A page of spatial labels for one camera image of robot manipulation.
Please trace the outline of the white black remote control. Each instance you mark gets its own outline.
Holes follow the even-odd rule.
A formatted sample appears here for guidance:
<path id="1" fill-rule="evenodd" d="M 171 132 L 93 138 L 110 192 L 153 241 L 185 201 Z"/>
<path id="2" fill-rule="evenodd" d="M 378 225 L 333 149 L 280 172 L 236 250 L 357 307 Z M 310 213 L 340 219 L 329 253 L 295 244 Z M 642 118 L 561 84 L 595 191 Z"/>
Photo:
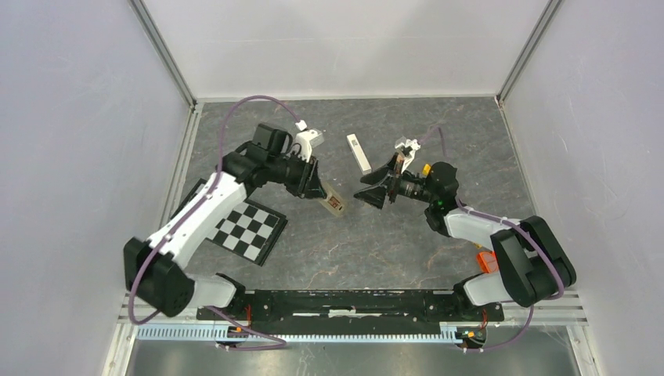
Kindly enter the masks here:
<path id="1" fill-rule="evenodd" d="M 328 182 L 323 181 L 321 184 L 326 193 L 326 197 L 319 202 L 333 215 L 336 215 L 337 217 L 342 216 L 347 207 L 345 200 Z"/>

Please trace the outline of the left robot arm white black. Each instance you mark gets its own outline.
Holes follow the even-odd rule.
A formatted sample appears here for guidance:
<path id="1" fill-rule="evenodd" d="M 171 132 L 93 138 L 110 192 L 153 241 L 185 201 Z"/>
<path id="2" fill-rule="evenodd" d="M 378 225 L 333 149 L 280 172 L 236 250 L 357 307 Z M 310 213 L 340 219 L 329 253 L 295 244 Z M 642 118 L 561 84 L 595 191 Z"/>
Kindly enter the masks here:
<path id="1" fill-rule="evenodd" d="M 301 199 L 327 197 L 312 152 L 323 142 L 323 133 L 305 128 L 302 121 L 297 126 L 293 136 L 258 125 L 251 140 L 223 155 L 204 188 L 166 225 L 145 240 L 128 240 L 123 248 L 124 278 L 133 323 L 138 321 L 137 298 L 167 317 L 190 306 L 214 306 L 231 320 L 244 313 L 246 298 L 230 279 L 194 276 L 184 269 L 212 230 L 266 183 L 281 184 Z"/>

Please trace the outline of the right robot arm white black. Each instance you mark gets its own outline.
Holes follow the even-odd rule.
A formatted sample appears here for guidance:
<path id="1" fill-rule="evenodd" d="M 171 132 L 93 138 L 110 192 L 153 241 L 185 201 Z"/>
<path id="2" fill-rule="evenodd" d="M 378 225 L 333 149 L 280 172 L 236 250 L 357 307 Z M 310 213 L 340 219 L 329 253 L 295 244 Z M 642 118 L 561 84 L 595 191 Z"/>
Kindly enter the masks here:
<path id="1" fill-rule="evenodd" d="M 515 302 L 529 308 L 561 298 L 577 280 L 574 266 L 543 218 L 508 219 L 463 204 L 457 196 L 457 169 L 449 163 L 435 162 L 428 172 L 413 174 L 406 170 L 405 156 L 396 152 L 360 182 L 364 188 L 355 192 L 356 199 L 378 209 L 397 197 L 424 202 L 432 231 L 493 252 L 495 272 L 467 278 L 454 287 L 453 311 L 463 320 L 475 318 L 489 303 Z"/>

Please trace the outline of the white remote battery cover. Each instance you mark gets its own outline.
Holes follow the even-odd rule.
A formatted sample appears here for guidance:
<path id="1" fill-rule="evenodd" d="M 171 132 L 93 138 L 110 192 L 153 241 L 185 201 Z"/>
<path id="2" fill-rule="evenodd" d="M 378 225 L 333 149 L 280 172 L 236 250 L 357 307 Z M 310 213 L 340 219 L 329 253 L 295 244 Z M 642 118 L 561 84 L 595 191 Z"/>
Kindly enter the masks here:
<path id="1" fill-rule="evenodd" d="M 346 135 L 348 145 L 363 175 L 372 172 L 372 168 L 363 148 L 361 147 L 356 134 Z"/>

